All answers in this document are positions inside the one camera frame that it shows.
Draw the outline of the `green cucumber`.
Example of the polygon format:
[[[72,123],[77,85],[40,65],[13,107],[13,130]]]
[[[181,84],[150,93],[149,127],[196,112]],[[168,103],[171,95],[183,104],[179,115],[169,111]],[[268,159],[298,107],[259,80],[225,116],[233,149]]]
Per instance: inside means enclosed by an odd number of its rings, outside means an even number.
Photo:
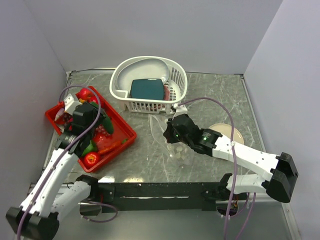
[[[101,115],[102,115],[102,121],[101,121],[102,126],[104,127],[104,129],[108,134],[112,135],[114,133],[114,126],[111,118],[106,113],[102,113]]]

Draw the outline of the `clear dotted zip bag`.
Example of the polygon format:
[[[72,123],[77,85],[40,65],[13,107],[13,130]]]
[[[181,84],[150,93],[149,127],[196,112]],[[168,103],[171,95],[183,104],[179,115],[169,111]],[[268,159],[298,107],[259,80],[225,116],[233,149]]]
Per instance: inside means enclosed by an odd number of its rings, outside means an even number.
[[[149,114],[151,135],[160,145],[162,152],[179,165],[191,166],[194,160],[194,152],[185,144],[167,143],[163,133],[167,129],[168,118],[160,114]]]

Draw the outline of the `red faceted apple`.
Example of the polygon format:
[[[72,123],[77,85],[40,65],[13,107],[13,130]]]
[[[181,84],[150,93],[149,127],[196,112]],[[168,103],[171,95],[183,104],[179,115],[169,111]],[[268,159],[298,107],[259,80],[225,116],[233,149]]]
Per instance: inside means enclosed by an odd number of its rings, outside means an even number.
[[[98,98],[95,97],[95,96],[92,96],[89,100],[88,100],[89,103],[95,103],[95,104],[99,104],[98,102]]]

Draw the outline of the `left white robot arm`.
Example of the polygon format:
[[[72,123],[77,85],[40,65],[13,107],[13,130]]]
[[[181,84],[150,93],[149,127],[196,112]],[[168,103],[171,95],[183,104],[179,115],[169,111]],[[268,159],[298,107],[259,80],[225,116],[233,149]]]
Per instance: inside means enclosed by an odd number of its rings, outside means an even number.
[[[75,108],[71,130],[58,137],[40,179],[20,206],[10,207],[6,213],[16,239],[51,240],[73,207],[83,200],[100,198],[98,180],[88,175],[78,177],[60,197],[57,194],[74,164],[88,151],[95,128],[106,120],[108,116],[99,104],[85,102]]]

